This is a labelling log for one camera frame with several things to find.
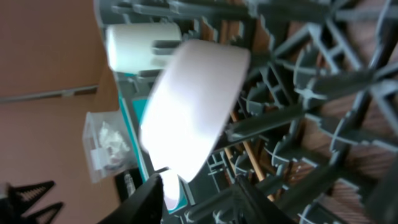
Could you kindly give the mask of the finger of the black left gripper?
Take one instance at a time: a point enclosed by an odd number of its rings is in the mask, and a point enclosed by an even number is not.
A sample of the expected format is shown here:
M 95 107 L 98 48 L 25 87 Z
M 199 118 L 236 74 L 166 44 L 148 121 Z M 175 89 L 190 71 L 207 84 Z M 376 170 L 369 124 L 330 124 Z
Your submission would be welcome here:
M 49 205 L 26 217 L 28 224 L 51 224 L 64 206 L 63 202 Z
M 11 198 L 19 202 L 36 202 L 54 186 L 55 182 L 50 180 L 38 184 L 11 187 Z

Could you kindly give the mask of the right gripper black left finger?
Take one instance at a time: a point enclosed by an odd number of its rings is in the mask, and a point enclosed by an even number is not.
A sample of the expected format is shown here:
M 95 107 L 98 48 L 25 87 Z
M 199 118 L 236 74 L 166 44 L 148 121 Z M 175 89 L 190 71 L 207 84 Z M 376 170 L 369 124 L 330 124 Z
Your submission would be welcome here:
M 163 186 L 161 176 L 153 174 L 98 224 L 160 224 L 164 204 Z

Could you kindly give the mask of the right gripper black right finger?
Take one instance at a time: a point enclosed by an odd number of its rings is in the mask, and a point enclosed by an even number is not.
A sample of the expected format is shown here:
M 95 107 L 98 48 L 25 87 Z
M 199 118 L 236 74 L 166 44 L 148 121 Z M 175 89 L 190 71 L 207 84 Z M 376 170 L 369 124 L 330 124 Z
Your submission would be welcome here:
M 238 224 L 295 224 L 242 175 L 231 187 L 234 221 Z

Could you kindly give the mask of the white plate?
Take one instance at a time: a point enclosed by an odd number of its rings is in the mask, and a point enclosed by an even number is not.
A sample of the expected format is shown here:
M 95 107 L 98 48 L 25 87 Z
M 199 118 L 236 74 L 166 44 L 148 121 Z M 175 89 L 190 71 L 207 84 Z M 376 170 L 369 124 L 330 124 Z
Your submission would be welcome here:
M 163 182 L 164 201 L 167 210 L 177 208 L 180 200 L 180 182 L 178 175 L 172 170 L 160 173 Z

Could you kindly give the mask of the wooden chopstick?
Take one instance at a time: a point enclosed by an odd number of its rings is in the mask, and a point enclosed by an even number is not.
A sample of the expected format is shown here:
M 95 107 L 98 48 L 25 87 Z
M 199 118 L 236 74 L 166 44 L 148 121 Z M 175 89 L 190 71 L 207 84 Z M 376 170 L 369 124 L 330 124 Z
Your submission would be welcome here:
M 235 166 L 234 166 L 234 163 L 232 162 L 232 158 L 233 158 L 232 150 L 230 148 L 226 147 L 226 148 L 224 148 L 224 152 L 228 158 L 228 162 L 231 166 L 231 169 L 233 170 L 233 172 L 235 172 Z
M 238 122 L 238 114 L 237 114 L 237 112 L 232 111 L 230 113 L 230 115 L 231 115 L 231 119 L 232 119 L 232 121 L 234 123 Z M 245 150 L 246 150 L 246 152 L 248 154 L 249 160 L 250 160 L 250 162 L 251 162 L 251 164 L 252 164 L 252 166 L 254 168 L 254 171 L 255 171 L 255 173 L 257 175 L 257 178 L 259 179 L 259 181 L 263 181 L 266 178 L 266 175 L 264 175 L 264 173 L 263 173 L 258 161 L 256 160 L 256 157 L 255 157 L 255 154 L 253 152 L 251 143 L 249 141 L 243 141 L 243 146 L 244 146 L 244 148 L 245 148 Z M 268 195 L 267 198 L 271 202 L 273 202 L 275 200 L 275 198 L 274 198 L 274 196 L 272 194 Z

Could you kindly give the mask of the white napkin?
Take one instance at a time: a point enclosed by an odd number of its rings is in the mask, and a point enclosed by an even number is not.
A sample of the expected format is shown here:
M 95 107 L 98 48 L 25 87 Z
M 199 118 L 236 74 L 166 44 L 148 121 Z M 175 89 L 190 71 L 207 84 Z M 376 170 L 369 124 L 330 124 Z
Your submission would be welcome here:
M 131 150 L 122 134 L 104 121 L 99 131 L 99 144 L 106 151 L 110 166 L 123 164 Z

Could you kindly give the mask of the pink bowl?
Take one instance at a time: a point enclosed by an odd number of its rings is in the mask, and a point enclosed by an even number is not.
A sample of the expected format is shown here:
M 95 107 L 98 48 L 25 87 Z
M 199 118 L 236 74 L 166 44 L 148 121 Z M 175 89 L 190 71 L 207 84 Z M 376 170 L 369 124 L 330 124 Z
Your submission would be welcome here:
M 139 140 L 154 165 L 191 182 L 221 135 L 249 68 L 248 49 L 204 40 L 181 44 L 156 79 Z

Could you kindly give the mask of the cream cup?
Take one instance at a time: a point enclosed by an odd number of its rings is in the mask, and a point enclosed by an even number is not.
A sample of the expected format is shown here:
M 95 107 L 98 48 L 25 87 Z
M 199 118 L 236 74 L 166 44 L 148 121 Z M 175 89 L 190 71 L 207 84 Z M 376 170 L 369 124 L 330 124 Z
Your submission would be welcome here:
M 137 74 L 143 70 L 165 67 L 169 55 L 156 55 L 156 40 L 181 40 L 176 23 L 115 24 L 106 29 L 108 66 L 114 72 Z

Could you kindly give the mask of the black plastic tray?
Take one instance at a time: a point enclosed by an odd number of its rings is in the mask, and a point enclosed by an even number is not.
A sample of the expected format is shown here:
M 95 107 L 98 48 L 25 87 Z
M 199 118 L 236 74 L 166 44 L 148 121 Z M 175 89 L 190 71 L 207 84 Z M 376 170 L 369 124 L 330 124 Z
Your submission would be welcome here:
M 114 176 L 119 201 L 123 203 L 142 185 L 142 177 L 139 169 L 133 168 Z

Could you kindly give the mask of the clear plastic bin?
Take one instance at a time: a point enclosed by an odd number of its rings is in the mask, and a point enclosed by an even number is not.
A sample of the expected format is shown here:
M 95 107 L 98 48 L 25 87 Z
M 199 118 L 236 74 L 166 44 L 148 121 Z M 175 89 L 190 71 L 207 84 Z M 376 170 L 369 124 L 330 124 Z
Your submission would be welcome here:
M 92 183 L 136 167 L 137 159 L 122 112 L 87 112 L 82 134 Z

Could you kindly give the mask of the teal serving tray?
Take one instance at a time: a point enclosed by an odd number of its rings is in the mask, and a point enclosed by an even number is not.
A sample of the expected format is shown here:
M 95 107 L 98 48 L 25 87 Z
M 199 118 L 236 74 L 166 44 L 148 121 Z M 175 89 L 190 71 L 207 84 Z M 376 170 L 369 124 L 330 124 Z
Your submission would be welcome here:
M 154 165 L 150 155 L 141 148 L 139 142 L 140 121 L 146 105 L 146 99 L 135 100 L 129 94 L 119 92 L 119 105 L 124 118 L 124 122 L 132 142 L 132 149 L 136 157 L 137 166 L 141 173 L 142 181 L 145 182 L 152 174 L 162 173 L 168 170 L 163 165 Z M 164 208 L 164 218 L 171 215 L 181 215 L 186 209 L 190 207 L 189 199 L 186 196 L 186 184 L 180 180 L 180 200 L 178 206 L 174 210 L 167 210 Z

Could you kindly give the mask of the grey dish rack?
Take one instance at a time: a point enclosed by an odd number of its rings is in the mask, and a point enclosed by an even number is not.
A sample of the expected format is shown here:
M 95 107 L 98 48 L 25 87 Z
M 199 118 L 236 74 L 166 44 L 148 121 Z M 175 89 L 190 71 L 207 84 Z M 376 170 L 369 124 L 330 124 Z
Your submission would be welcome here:
M 397 2 L 357 8 L 355 1 L 110 1 L 94 3 L 106 48 L 115 24 L 176 23 L 181 40 L 156 40 L 169 55 L 189 40 L 248 49 L 246 78 L 215 148 L 191 182 L 190 207 L 161 223 L 236 223 L 231 187 L 244 176 L 295 223 L 343 223 L 322 204 L 338 183 L 352 187 L 374 223 L 397 222 L 397 164 L 381 180 L 346 165 L 355 146 L 397 152 L 397 138 L 362 127 L 375 102 L 397 129 Z M 118 91 L 146 99 L 165 69 L 114 72 Z M 266 178 L 259 181 L 243 141 Z M 231 169 L 224 148 L 233 153 Z

